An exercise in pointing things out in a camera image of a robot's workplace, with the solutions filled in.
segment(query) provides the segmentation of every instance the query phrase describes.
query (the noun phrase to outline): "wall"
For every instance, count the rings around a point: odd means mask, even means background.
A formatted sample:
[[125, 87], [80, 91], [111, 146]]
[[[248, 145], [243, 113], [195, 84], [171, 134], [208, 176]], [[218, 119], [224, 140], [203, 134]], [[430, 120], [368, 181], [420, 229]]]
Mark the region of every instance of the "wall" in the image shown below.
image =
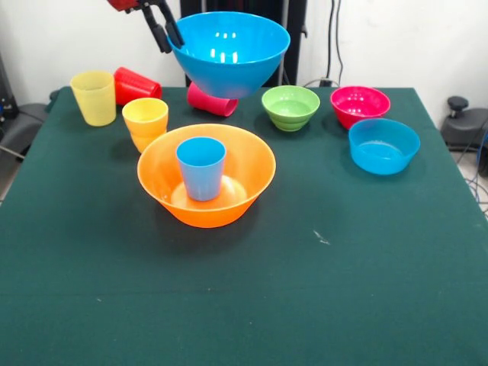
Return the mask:
[[[299, 84], [326, 74], [330, 2], [308, 0]], [[487, 14], [486, 0], [343, 0], [342, 84], [413, 86], [437, 125], [451, 95], [488, 107]]]
[[[308, 2], [299, 83], [326, 73], [330, 0]], [[179, 18], [179, 0], [169, 4]], [[343, 0], [343, 85], [413, 86], [436, 123], [447, 113], [449, 95], [487, 106], [486, 14], [486, 0]], [[163, 86], [184, 84], [174, 56], [159, 52], [142, 14], [118, 13], [105, 0], [0, 0], [0, 52], [20, 103], [46, 101], [86, 69], [124, 65]]]
[[[168, 3], [180, 18], [179, 0]], [[163, 87], [185, 84], [175, 57], [159, 52], [143, 14], [117, 12], [106, 0], [0, 0], [0, 53], [19, 104], [47, 101], [88, 69], [126, 66]]]

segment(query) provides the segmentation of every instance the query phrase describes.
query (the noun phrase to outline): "floor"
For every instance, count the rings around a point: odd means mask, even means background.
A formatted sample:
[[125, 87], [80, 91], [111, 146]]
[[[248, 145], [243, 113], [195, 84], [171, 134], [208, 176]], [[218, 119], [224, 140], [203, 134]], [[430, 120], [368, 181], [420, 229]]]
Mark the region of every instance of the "floor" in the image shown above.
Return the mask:
[[14, 182], [20, 167], [20, 162], [15, 158], [2, 159], [2, 169], [0, 170], [0, 204], [2, 204], [7, 196], [8, 190]]
[[[455, 161], [461, 156], [460, 153], [453, 152], [452, 157]], [[21, 164], [15, 158], [3, 159], [2, 160], [2, 170], [0, 171], [0, 205], [7, 196], [8, 189], [11, 187], [15, 180]], [[461, 174], [467, 179], [471, 180], [476, 176], [477, 166], [476, 166], [476, 154], [468, 153], [463, 156], [463, 159], [457, 165]], [[480, 209], [485, 211], [488, 210], [488, 178], [478, 177], [478, 184], [485, 188], [478, 188], [477, 194], [480, 202]], [[473, 195], [476, 197], [475, 184], [471, 184]]]
[[[452, 157], [455, 161], [458, 161], [461, 157], [461, 154], [453, 152]], [[475, 196], [476, 198], [476, 195], [478, 195], [480, 209], [485, 212], [485, 216], [488, 219], [488, 178], [481, 178], [480, 176], [478, 176], [477, 182], [480, 185], [480, 188], [478, 188], [477, 191], [476, 184], [474, 184], [473, 182], [473, 179], [477, 176], [476, 154], [473, 152], [465, 154], [459, 164], [457, 164], [457, 166], [464, 178], [468, 180], [467, 183], [470, 183], [473, 196]]]

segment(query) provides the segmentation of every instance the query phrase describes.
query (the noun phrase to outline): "yellow cup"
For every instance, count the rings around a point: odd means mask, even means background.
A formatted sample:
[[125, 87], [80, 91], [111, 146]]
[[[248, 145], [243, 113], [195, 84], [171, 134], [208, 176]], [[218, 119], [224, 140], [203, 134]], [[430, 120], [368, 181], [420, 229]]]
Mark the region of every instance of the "yellow cup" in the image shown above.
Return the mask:
[[105, 71], [88, 71], [78, 74], [69, 83], [85, 122], [101, 127], [114, 122], [114, 76]]
[[168, 105], [156, 98], [141, 98], [125, 104], [122, 115], [140, 153], [166, 132], [168, 111]]

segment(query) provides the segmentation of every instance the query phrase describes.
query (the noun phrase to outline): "bowl rim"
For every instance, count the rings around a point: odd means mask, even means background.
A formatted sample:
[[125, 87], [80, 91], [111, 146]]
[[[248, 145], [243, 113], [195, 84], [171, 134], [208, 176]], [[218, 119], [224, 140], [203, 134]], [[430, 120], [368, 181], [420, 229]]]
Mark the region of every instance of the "bowl rim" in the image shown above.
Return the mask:
[[354, 135], [355, 130], [357, 130], [361, 125], [371, 123], [372, 121], [379, 121], [383, 124], [386, 123], [387, 125], [390, 125], [390, 126], [397, 125], [397, 126], [402, 127], [405, 131], [408, 131], [408, 134], [413, 138], [413, 140], [415, 140], [415, 148], [412, 150], [412, 152], [404, 155], [403, 156], [404, 159], [410, 160], [412, 157], [414, 157], [419, 152], [421, 142], [420, 142], [420, 136], [418, 135], [418, 133], [413, 128], [408, 126], [407, 124], [404, 124], [403, 122], [399, 122], [398, 120], [391, 120], [390, 118], [368, 118], [365, 120], [359, 120], [358, 122], [353, 124], [351, 129], [348, 132], [348, 139], [349, 139], [349, 143], [351, 146], [355, 146], [355, 147], [359, 146], [358, 142], [355, 141], [354, 137], [352, 136], [352, 135]]
[[[287, 116], [285, 114], [280, 114], [280, 113], [277, 113], [275, 111], [272, 111], [271, 109], [269, 109], [269, 107], [266, 106], [265, 104], [265, 96], [273, 91], [273, 90], [276, 90], [276, 89], [296, 89], [296, 90], [302, 90], [304, 92], [306, 92], [307, 94], [309, 95], [313, 95], [313, 97], [315, 98], [316, 100], [316, 107], [311, 110], [309, 113], [307, 114], [301, 114], [300, 116]], [[261, 96], [261, 104], [263, 106], [263, 108], [269, 112], [269, 113], [273, 113], [279, 117], [291, 117], [291, 118], [303, 118], [303, 117], [309, 117], [309, 116], [313, 116], [320, 108], [320, 97], [317, 95], [317, 93], [315, 93], [314, 91], [312, 91], [311, 89], [309, 88], [304, 88], [303, 86], [299, 86], [299, 85], [279, 85], [279, 86], [274, 86], [272, 88], [269, 88], [267, 91], [265, 91], [265, 93]]]
[[[252, 195], [250, 197], [247, 197], [244, 201], [240, 201], [237, 204], [234, 204], [232, 206], [225, 206], [225, 207], [219, 207], [219, 208], [210, 208], [210, 209], [183, 208], [183, 207], [175, 206], [174, 204], [171, 204], [168, 201], [164, 201], [161, 198], [155, 196], [152, 192], [150, 192], [149, 189], [146, 187], [146, 185], [143, 183], [143, 180], [141, 179], [140, 169], [141, 169], [141, 162], [143, 161], [143, 157], [148, 153], [148, 151], [151, 149], [151, 147], [153, 145], [156, 145], [160, 140], [167, 138], [167, 136], [169, 134], [174, 133], [175, 131], [178, 131], [178, 130], [180, 130], [182, 128], [188, 128], [188, 127], [194, 127], [194, 126], [209, 126], [209, 127], [218, 127], [218, 128], [224, 128], [224, 129], [229, 128], [229, 129], [232, 129], [232, 130], [240, 130], [241, 132], [247, 133], [248, 135], [252, 135], [253, 138], [261, 141], [261, 143], [263, 143], [263, 145], [265, 146], [265, 148], [270, 153], [270, 157], [271, 157], [272, 165], [273, 165], [272, 166], [271, 176], [266, 181], [266, 183], [263, 185], [263, 187], [259, 191], [257, 191], [254, 195]], [[189, 124], [189, 125], [186, 125], [186, 126], [182, 126], [182, 127], [175, 128], [174, 130], [171, 130], [171, 131], [169, 131], [167, 133], [164, 133], [163, 135], [161, 135], [160, 137], [158, 137], [157, 139], [155, 139], [154, 141], [152, 141], [144, 149], [144, 151], [140, 154], [139, 160], [137, 161], [137, 178], [139, 179], [140, 185], [143, 186], [144, 191], [146, 191], [146, 193], [149, 196], [151, 196], [152, 198], [154, 198], [156, 201], [158, 201], [161, 204], [163, 204], [163, 202], [164, 202], [164, 206], [172, 207], [172, 208], [175, 208], [176, 210], [184, 210], [184, 211], [189, 211], [189, 212], [218, 212], [218, 211], [225, 211], [225, 210], [231, 210], [231, 209], [233, 209], [235, 207], [243, 206], [243, 205], [245, 205], [245, 204], [247, 204], [249, 202], [253, 202], [271, 184], [271, 182], [273, 181], [273, 178], [275, 177], [275, 173], [276, 173], [276, 158], [275, 158], [275, 155], [273, 153], [273, 150], [271, 150], [271, 147], [269, 147], [269, 145], [261, 137], [259, 137], [255, 133], [252, 133], [251, 131], [248, 131], [248, 130], [244, 130], [243, 128], [240, 128], [240, 127], [230, 126], [229, 124]]]
[[244, 13], [241, 11], [208, 11], [206, 13], [197, 13], [197, 14], [192, 14], [192, 15], [189, 15], [187, 17], [181, 18], [181, 19], [176, 21], [176, 25], [179, 25], [178, 23], [180, 23], [181, 21], [184, 21], [185, 19], [196, 18], [196, 17], [205, 17], [205, 16], [211, 16], [212, 14], [222, 14], [222, 13], [224, 13], [224, 14], [239, 14], [239, 16], [245, 16], [247, 18], [260, 18], [260, 19], [262, 19], [268, 23], [273, 23], [273, 24], [278, 25], [279, 28], [281, 29], [281, 31], [286, 35], [286, 38], [287, 38], [287, 42], [286, 42], [285, 47], [283, 47], [283, 49], [280, 52], [277, 52], [277, 53], [273, 54], [272, 56], [266, 57], [264, 59], [257, 59], [257, 60], [253, 60], [253, 61], [248, 61], [246, 63], [239, 63], [239, 62], [237, 62], [237, 63], [219, 63], [217, 61], [208, 61], [206, 59], [198, 59], [195, 56], [191, 56], [187, 53], [182, 52], [181, 49], [177, 48], [173, 44], [173, 42], [171, 41], [171, 38], [168, 37], [169, 45], [171, 46], [173, 51], [176, 52], [178, 55], [185, 56], [185, 57], [188, 57], [191, 59], [197, 59], [199, 62], [206, 63], [208, 65], [218, 65], [220, 67], [232, 67], [232, 66], [253, 65], [255, 63], [263, 63], [265, 61], [269, 61], [270, 59], [274, 59], [275, 57], [277, 57], [279, 55], [283, 55], [288, 50], [288, 47], [290, 46], [290, 43], [291, 43], [291, 37], [290, 37], [290, 34], [288, 33], [288, 31], [281, 24], [277, 23], [276, 21], [272, 21], [271, 19], [267, 19], [265, 17], [261, 17], [261, 16], [256, 15], [256, 14]]
[[[336, 95], [336, 93], [340, 90], [343, 90], [343, 89], [348, 89], [348, 88], [362, 88], [362, 89], [367, 89], [367, 90], [372, 90], [373, 92], [376, 92], [378, 93], [379, 95], [383, 96], [387, 101], [388, 101], [388, 106], [384, 109], [384, 111], [381, 111], [380, 113], [376, 113], [376, 114], [364, 114], [364, 113], [349, 113], [347, 111], [344, 111], [343, 109], [341, 109], [334, 101], [333, 101], [333, 98], [334, 98], [334, 95]], [[351, 115], [351, 116], [357, 116], [357, 117], [366, 117], [366, 118], [376, 118], [376, 117], [382, 117], [384, 116], [386, 113], [388, 113], [388, 111], [390, 110], [391, 108], [391, 100], [390, 98], [388, 98], [388, 95], [386, 95], [385, 93], [383, 93], [381, 90], [379, 89], [376, 89], [376, 88], [372, 88], [372, 87], [369, 87], [369, 86], [363, 86], [363, 85], [347, 85], [347, 86], [341, 86], [340, 88], [337, 88], [335, 91], [333, 91], [330, 95], [330, 104], [332, 104], [332, 106], [334, 108], [337, 108], [339, 111], [341, 111], [342, 113], [345, 113], [347, 115]]]

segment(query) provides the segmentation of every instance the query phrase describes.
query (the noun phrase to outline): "red cup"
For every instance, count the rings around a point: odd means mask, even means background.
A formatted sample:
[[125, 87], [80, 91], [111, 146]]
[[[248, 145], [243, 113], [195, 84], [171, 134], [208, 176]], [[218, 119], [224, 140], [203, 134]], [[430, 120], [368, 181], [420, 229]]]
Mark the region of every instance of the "red cup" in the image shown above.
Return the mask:
[[237, 99], [216, 98], [203, 93], [197, 85], [192, 82], [188, 88], [188, 103], [193, 108], [216, 114], [217, 116], [228, 117], [237, 108]]
[[134, 99], [157, 98], [161, 99], [162, 88], [157, 82], [142, 75], [120, 67], [114, 74], [115, 99], [117, 104], [125, 105]]

